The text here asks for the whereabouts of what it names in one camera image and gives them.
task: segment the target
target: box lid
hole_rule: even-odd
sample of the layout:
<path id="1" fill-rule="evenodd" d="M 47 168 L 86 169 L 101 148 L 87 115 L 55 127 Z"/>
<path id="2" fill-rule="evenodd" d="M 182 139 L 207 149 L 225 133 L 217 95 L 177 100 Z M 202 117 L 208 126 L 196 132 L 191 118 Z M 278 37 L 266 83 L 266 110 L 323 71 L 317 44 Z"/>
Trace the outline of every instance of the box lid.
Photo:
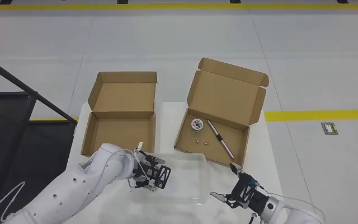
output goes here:
<path id="1" fill-rule="evenodd" d="M 209 58 L 198 68 L 187 98 L 190 108 L 243 125 L 258 122 L 267 74 Z"/>
<path id="2" fill-rule="evenodd" d="M 100 72 L 88 98 L 92 111 L 154 111 L 156 72 Z"/>

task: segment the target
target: silver pen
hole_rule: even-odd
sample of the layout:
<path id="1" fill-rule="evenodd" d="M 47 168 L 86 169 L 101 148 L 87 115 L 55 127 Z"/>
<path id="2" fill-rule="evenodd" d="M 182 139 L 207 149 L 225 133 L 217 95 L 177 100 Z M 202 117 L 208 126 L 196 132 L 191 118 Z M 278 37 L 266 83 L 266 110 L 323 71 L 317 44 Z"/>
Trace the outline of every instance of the silver pen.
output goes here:
<path id="1" fill-rule="evenodd" d="M 234 155 L 232 154 L 232 152 L 230 151 L 229 147 L 226 145 L 226 143 L 223 140 L 223 137 L 218 133 L 218 131 L 216 130 L 216 128 L 213 126 L 213 124 L 211 123 L 211 121 L 208 120 L 209 125 L 211 126 L 212 130 L 214 131 L 216 138 L 219 140 L 219 142 L 221 142 L 221 144 L 224 146 L 226 152 L 229 154 L 231 159 L 234 159 Z"/>

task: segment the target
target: transparent plastic tray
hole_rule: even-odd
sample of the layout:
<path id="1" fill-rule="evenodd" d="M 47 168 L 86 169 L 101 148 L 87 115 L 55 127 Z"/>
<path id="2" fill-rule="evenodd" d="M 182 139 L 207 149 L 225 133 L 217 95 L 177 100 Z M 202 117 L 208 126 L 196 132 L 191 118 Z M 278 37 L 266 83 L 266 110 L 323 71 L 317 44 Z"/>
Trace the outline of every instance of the transparent plastic tray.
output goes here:
<path id="1" fill-rule="evenodd" d="M 171 173 L 164 189 L 137 188 L 133 203 L 204 204 L 209 195 L 209 175 L 202 153 L 150 153 L 166 161 Z"/>

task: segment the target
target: cardboard box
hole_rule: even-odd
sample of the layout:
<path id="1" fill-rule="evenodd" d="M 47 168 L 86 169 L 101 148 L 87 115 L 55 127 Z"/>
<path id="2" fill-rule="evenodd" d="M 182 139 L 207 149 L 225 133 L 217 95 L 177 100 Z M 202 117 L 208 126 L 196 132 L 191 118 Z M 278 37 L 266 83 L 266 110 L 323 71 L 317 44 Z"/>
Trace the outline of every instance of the cardboard box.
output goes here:
<path id="1" fill-rule="evenodd" d="M 88 104 L 81 154 L 90 156 L 103 143 L 132 150 L 140 141 L 145 152 L 154 152 L 156 72 L 100 72 Z"/>
<path id="2" fill-rule="evenodd" d="M 189 153 L 203 153 L 207 160 L 228 166 L 235 162 L 243 166 L 249 126 L 257 123 L 269 85 L 269 77 L 262 72 L 203 58 L 196 71 L 187 97 L 186 110 L 175 149 Z M 191 121 L 204 122 L 195 133 Z M 232 160 L 207 123 L 210 120 L 234 154 Z"/>

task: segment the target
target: white cable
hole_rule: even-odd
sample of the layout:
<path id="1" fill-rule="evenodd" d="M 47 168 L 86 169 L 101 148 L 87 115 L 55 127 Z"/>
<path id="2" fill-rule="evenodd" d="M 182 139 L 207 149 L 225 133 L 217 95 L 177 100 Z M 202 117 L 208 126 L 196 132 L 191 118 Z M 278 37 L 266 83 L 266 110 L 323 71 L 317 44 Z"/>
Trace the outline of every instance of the white cable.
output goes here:
<path id="1" fill-rule="evenodd" d="M 135 158 L 136 161 L 138 162 L 138 165 L 140 166 L 141 170 L 143 171 L 144 176 L 147 178 L 148 181 L 150 181 L 150 179 L 149 179 L 148 176 L 146 175 L 146 173 L 145 173 L 145 171 L 144 171 L 142 165 L 140 164 L 140 159 L 138 158 L 138 155 L 137 155 L 136 153 L 134 154 L 134 158 Z"/>
<path id="2" fill-rule="evenodd" d="M 110 157 L 108 157 L 108 159 L 107 159 L 107 161 L 106 161 L 106 165 L 107 165 L 107 163 L 109 162 L 110 158 L 111 158 L 112 156 L 116 155 L 116 154 L 117 154 L 118 152 L 120 152 L 121 150 L 122 150 L 122 149 L 117 150 L 117 151 L 116 151 L 115 153 L 113 153 Z M 105 172 L 106 165 L 103 166 L 101 176 L 100 176 L 100 178 L 98 179 L 98 182 L 97 182 L 95 188 L 97 187 L 97 185 L 98 185 L 99 182 L 101 181 L 101 178 L 102 178 L 102 176 L 103 176 L 103 173 Z M 86 202 L 86 200 L 83 201 L 83 203 L 82 203 L 82 205 L 80 206 L 80 208 L 82 208 L 82 206 L 84 205 L 85 202 Z"/>
<path id="3" fill-rule="evenodd" d="M 7 207 L 5 208 L 4 212 L 2 213 L 1 218 L 0 218 L 0 221 L 1 221 L 1 222 L 5 222 L 5 220 L 4 220 L 4 215 L 5 215 L 6 211 L 9 209 L 11 203 L 15 200 L 15 198 L 17 197 L 17 195 L 19 194 L 19 192 L 21 191 L 21 189 L 23 188 L 23 186 L 25 186 L 25 184 L 26 184 L 25 181 L 19 183 L 19 184 L 16 185 L 16 187 L 14 187 L 9 193 L 7 193 L 7 195 L 5 195 L 5 197 L 3 197 L 3 198 L 0 200 L 0 204 L 1 204 L 16 188 L 18 188 L 18 187 L 21 185 L 21 187 L 18 189 L 18 191 L 16 192 L 16 194 L 12 197 L 11 201 L 9 202 L 9 204 L 8 204 Z"/>
<path id="4" fill-rule="evenodd" d="M 313 204 L 311 204 L 311 203 L 309 203 L 309 202 L 306 202 L 305 200 L 301 200 L 301 199 L 297 199 L 297 198 L 290 198 L 290 197 L 282 196 L 282 195 L 280 195 L 280 194 L 275 194 L 275 193 L 268 192 L 268 191 L 265 190 L 265 189 L 263 189 L 263 190 L 264 190 L 267 194 L 273 194 L 273 195 L 276 195 L 276 196 L 279 196 L 279 197 L 283 197 L 283 198 L 287 198 L 287 199 L 298 200 L 299 202 L 303 202 L 303 203 L 309 204 L 310 206 L 313 206 L 314 208 L 316 208 L 317 210 L 319 210 L 319 211 L 322 213 L 322 215 L 323 215 L 323 222 L 326 222 L 326 215 L 325 215 L 324 212 L 323 212 L 321 209 L 319 209 L 317 206 L 315 206 L 315 205 L 313 205 Z M 314 216 L 308 214 L 308 213 L 305 212 L 305 211 L 302 211 L 301 209 L 297 209 L 297 208 L 295 208 L 295 207 L 293 207 L 293 206 L 290 206 L 290 209 L 291 209 L 291 210 L 297 210 L 297 211 L 303 212 L 303 213 L 305 213 L 306 215 L 311 216 L 312 218 L 314 218 L 315 220 L 317 220 L 320 224 L 323 224 L 323 223 L 322 223 L 320 220 L 318 220 L 316 217 L 314 217 Z"/>

